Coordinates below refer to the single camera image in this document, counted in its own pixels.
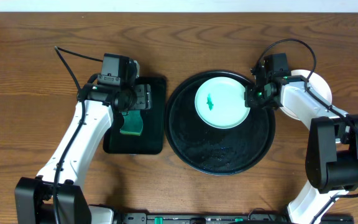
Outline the green sponge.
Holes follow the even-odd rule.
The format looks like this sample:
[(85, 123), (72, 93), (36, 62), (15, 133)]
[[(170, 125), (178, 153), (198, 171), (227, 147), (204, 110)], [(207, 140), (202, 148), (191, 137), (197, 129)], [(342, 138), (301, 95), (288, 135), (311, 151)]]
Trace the green sponge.
[(128, 111), (124, 116), (124, 123), (120, 128), (123, 135), (140, 136), (142, 134), (144, 124), (140, 110)]

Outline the light green plate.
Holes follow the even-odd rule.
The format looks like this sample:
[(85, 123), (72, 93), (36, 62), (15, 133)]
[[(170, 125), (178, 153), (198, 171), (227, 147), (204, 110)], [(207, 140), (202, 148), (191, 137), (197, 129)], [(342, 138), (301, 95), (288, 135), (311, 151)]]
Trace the light green plate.
[(250, 108), (245, 106), (244, 93), (245, 86), (233, 78), (210, 78), (196, 91), (196, 112), (214, 128), (234, 128), (250, 113)]

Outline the white plate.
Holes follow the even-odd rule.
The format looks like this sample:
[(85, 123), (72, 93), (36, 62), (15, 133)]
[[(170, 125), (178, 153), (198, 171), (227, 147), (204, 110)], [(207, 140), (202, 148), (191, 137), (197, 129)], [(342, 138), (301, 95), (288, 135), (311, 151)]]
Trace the white plate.
[[(292, 76), (301, 75), (306, 78), (309, 74), (310, 74), (309, 70), (298, 69), (298, 70), (291, 71)], [(319, 76), (317, 73), (313, 73), (310, 78), (310, 84), (319, 95), (321, 95), (329, 103), (332, 103), (333, 96), (332, 96), (331, 89), (328, 83), (321, 76)], [(289, 110), (288, 108), (281, 107), (280, 110), (290, 118), (298, 121), (300, 120), (297, 117), (297, 115), (293, 113), (291, 110)]]

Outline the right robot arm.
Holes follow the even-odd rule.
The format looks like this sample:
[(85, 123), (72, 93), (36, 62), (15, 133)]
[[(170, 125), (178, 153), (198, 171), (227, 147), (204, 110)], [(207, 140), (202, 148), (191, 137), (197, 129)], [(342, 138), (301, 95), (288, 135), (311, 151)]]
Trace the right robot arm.
[(335, 107), (299, 75), (258, 78), (244, 96), (247, 107), (289, 109), (309, 130), (308, 180), (287, 205), (292, 223), (320, 223), (340, 198), (358, 198), (358, 114)]

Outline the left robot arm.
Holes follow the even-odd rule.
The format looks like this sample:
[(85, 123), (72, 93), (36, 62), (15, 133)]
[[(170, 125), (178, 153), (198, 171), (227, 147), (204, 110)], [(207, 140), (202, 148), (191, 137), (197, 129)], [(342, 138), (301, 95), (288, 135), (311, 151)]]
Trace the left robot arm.
[(124, 123), (119, 132), (140, 136), (140, 112), (151, 108), (149, 85), (138, 85), (139, 64), (131, 58), (106, 56), (102, 71), (79, 91), (75, 114), (53, 156), (36, 177), (15, 187), (19, 223), (114, 223), (114, 210), (89, 205), (83, 184), (90, 163), (114, 114)]

